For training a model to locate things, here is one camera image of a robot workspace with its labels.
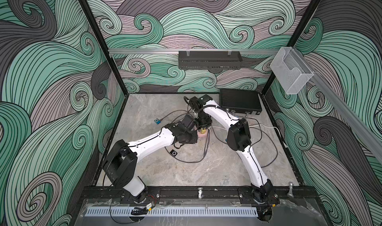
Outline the black mp3 player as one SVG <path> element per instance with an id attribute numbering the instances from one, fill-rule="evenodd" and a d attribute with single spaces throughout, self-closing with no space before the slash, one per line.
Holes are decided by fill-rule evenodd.
<path id="1" fill-rule="evenodd" d="M 178 153 L 177 153 L 175 150 L 171 150 L 171 151 L 170 151 L 170 154 L 171 154 L 172 156 L 177 156 Z"/>

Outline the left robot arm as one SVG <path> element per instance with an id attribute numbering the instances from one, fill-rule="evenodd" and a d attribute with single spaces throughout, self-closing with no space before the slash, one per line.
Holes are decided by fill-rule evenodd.
<path id="1" fill-rule="evenodd" d="M 131 142 L 118 140 L 102 163 L 105 176 L 115 189 L 127 191 L 136 203 L 143 202 L 148 195 L 148 189 L 135 173 L 137 163 L 174 143 L 196 143 L 198 140 L 198 132 L 194 129 L 196 124 L 196 120 L 187 115 L 181 121 L 167 124 L 158 132 L 143 139 Z"/>

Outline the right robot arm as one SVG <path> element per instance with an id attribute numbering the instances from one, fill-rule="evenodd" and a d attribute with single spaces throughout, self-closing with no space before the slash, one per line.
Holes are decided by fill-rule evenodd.
<path id="1" fill-rule="evenodd" d="M 242 160 L 250 176 L 254 200 L 263 204 L 273 194 L 273 184 L 262 170 L 251 142 L 251 134 L 246 119 L 237 118 L 220 107 L 209 95 L 200 98 L 184 97 L 184 101 L 196 114 L 204 113 L 219 122 L 226 130 L 226 142 Z"/>

